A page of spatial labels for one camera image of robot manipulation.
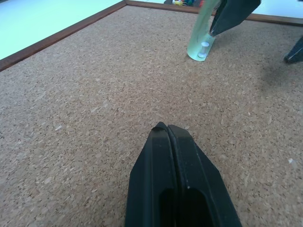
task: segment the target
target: wooden frame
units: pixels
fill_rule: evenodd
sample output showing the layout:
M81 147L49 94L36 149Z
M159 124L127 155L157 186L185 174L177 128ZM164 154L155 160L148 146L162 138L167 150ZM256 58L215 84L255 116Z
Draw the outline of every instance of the wooden frame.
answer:
M122 0L121 2L99 12L96 13L72 26L63 29L60 32L57 32L27 48L24 48L21 51L18 51L2 60L0 60L0 72L7 69L8 67L32 56L33 54L49 47L50 45L68 37L69 35L78 32L79 30L87 27L95 23L96 21L108 16L109 14L116 12L117 10L123 8L124 6L134 6L134 7L145 7L152 9L163 9L163 10L171 10L177 12L186 12L186 13L199 13L199 8L196 7L181 7L176 5L167 5L167 4L159 4L159 3L151 3L151 2L142 2L142 1L134 1L134 0ZM292 26L303 26L302 18L294 18L294 17L279 17L279 16L268 16L261 14L251 14L247 17L247 20L259 21L259 22L268 22L282 25L292 25Z

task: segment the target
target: wooden border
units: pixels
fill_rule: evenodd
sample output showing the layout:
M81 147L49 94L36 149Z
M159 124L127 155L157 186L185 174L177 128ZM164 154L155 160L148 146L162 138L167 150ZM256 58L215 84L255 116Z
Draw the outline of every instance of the wooden border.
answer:
M129 6L145 7L152 9L164 9L164 10L186 12L186 13L199 13L200 11L200 8L197 7L176 6L176 5L134 1L134 0L125 0L125 1ZM280 16L270 16L270 15L252 13L246 19L259 21L259 22L281 24L281 25L303 26L303 18L295 18L295 17L280 17Z
M126 6L125 0L0 60L0 72Z

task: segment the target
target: cork board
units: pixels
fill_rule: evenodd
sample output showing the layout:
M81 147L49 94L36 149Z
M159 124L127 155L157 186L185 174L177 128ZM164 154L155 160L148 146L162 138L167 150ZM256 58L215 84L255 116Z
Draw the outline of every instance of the cork board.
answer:
M243 226L303 219L302 28L244 21L207 61L197 15L126 6L0 73L0 226L124 224L128 177L159 121L188 129Z

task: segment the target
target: cork surface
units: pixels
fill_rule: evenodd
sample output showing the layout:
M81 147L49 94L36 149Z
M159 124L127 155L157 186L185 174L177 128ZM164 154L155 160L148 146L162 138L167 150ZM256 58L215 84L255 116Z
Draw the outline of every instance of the cork surface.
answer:
M302 226L303 64L282 62L302 28L245 21L196 62L196 17L125 7L0 73L0 226L123 226L159 121L188 129L243 226Z

